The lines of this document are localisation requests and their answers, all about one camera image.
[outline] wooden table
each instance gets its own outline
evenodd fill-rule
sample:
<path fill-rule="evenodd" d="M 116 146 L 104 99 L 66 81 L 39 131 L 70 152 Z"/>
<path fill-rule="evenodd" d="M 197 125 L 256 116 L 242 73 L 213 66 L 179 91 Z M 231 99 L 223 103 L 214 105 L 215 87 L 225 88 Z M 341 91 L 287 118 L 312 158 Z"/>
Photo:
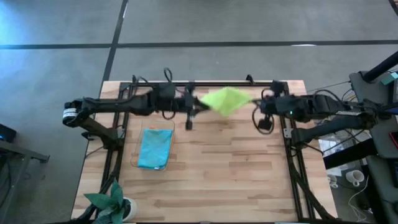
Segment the wooden table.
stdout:
<path fill-rule="evenodd" d="M 290 93 L 305 93 L 303 81 L 288 83 Z M 117 98 L 119 84 L 104 82 L 101 98 Z M 197 87 L 195 93 L 201 97 L 219 89 Z M 240 89 L 259 98 L 263 87 Z M 125 196 L 138 204 L 138 213 L 131 221 L 297 221 L 279 118 L 275 118 L 274 132 L 263 136 L 253 126 L 253 109 L 254 105 L 247 105 L 229 118 L 214 111 L 199 114 L 193 119 L 191 131 L 185 130 L 185 114 L 177 114 L 173 119 L 174 144 L 167 168 L 162 171 L 142 170 L 131 165 L 131 159 L 137 157 L 142 123 L 162 119 L 161 114 L 149 117 L 131 114 L 119 180 Z M 110 127 L 113 114 L 97 114 L 96 120 Z M 318 147 L 316 141 L 311 144 Z M 90 142 L 87 153 L 101 145 L 100 141 Z M 311 190 L 336 217 L 322 155 L 305 149 L 303 156 Z M 83 194 L 99 191 L 105 157 L 106 151 L 100 150 L 85 160 L 72 218 L 82 214 L 90 204 Z M 305 209 L 303 194 L 301 198 Z"/>

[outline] white mug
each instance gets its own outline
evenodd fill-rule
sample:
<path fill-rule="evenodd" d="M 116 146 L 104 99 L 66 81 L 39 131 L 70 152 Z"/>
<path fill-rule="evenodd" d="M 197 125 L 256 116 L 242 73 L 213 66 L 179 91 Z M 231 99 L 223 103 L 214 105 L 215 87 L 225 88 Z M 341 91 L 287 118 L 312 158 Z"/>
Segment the white mug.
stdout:
<path fill-rule="evenodd" d="M 365 180 L 365 175 L 359 170 L 353 170 L 346 173 L 346 179 L 355 187 L 358 187 L 359 183 Z"/>
<path fill-rule="evenodd" d="M 337 177 L 335 175 L 328 174 L 329 185 L 331 188 L 338 188 Z"/>

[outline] gray concrete floor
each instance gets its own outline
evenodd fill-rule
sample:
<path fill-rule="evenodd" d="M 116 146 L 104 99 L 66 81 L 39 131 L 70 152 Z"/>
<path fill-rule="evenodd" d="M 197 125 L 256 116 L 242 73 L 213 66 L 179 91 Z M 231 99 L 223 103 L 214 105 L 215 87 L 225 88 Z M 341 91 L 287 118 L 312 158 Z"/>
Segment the gray concrete floor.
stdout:
<path fill-rule="evenodd" d="M 111 43 L 121 3 L 3 0 L 0 44 Z M 119 42 L 394 40 L 397 22 L 387 0 L 130 0 Z M 118 49 L 109 79 L 135 74 L 160 80 L 169 67 L 175 80 L 242 80 L 251 74 L 258 80 L 302 79 L 309 90 L 347 81 L 349 73 L 370 69 L 397 48 Z M 18 131 L 16 144 L 51 155 L 48 164 L 32 161 L 9 223 L 69 219 L 87 142 L 81 129 L 62 125 L 63 103 L 98 96 L 108 54 L 109 49 L 0 50 L 0 123 Z M 348 88 L 330 90 L 341 96 Z M 344 211 L 339 216 L 353 217 Z"/>

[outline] black pole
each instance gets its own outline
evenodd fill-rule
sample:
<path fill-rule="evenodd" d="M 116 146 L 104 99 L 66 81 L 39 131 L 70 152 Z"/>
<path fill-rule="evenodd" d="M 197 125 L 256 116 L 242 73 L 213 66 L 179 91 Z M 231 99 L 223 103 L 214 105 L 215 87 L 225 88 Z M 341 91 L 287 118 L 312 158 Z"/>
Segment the black pole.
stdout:
<path fill-rule="evenodd" d="M 363 76 L 362 79 L 366 82 L 371 82 L 386 71 L 388 71 L 390 68 L 396 66 L 398 64 L 398 51 L 395 52 L 393 55 L 382 61 L 379 65 L 376 67 L 372 68 L 372 70 L 366 72 Z"/>

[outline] green cloth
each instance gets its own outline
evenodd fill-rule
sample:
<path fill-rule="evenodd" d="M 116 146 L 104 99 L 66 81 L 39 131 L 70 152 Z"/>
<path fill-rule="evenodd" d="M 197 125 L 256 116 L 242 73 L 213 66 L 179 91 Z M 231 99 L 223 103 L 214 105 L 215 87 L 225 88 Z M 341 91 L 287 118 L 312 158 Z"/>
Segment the green cloth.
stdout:
<path fill-rule="evenodd" d="M 234 110 L 241 108 L 251 100 L 252 97 L 248 93 L 227 86 L 214 93 L 205 95 L 200 101 L 227 117 L 233 114 Z"/>

